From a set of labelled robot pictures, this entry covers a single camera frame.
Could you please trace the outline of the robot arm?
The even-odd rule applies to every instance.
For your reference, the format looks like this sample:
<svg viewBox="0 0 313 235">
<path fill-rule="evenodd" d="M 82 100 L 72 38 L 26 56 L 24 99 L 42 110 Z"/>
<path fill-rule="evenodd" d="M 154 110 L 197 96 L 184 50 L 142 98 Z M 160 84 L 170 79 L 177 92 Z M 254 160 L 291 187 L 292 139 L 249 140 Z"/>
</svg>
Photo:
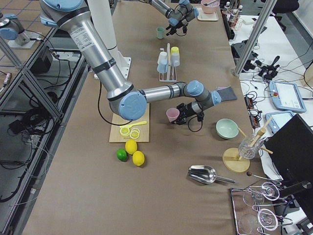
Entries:
<svg viewBox="0 0 313 235">
<path fill-rule="evenodd" d="M 166 36 L 177 34 L 185 36 L 187 34 L 188 24 L 198 17 L 199 11 L 188 0 L 180 0 L 175 8 L 171 8 L 161 0 L 140 0 L 139 2 L 147 3 L 157 9 L 168 19 L 168 32 Z"/>
<path fill-rule="evenodd" d="M 183 118 L 202 114 L 222 100 L 217 91 L 209 91 L 193 80 L 156 88 L 137 90 L 123 74 L 119 51 L 106 46 L 106 37 L 115 36 L 110 5 L 106 0 L 42 0 L 41 22 L 66 31 L 87 63 L 107 90 L 111 110 L 125 120 L 141 118 L 148 103 L 180 96 L 195 101 L 183 105 Z"/>
</svg>

